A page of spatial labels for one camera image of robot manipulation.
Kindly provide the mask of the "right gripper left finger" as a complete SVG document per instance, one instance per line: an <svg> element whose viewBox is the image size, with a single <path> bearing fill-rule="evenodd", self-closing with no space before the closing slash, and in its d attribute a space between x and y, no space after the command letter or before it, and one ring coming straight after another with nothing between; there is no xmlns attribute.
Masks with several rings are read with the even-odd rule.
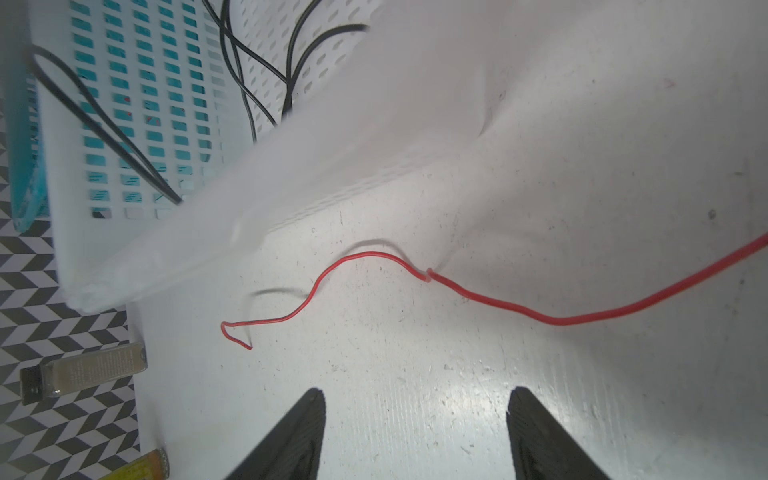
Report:
<svg viewBox="0 0 768 480"><path fill-rule="evenodd" d="M324 394L311 388L226 479L316 479L325 424Z"/></svg>

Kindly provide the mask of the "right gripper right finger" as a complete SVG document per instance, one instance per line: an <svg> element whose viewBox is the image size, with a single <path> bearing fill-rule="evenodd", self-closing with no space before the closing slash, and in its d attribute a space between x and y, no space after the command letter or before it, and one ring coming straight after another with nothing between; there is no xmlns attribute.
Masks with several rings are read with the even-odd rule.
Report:
<svg viewBox="0 0 768 480"><path fill-rule="evenodd" d="M517 479L608 479L528 388L512 390L506 423Z"/></svg>

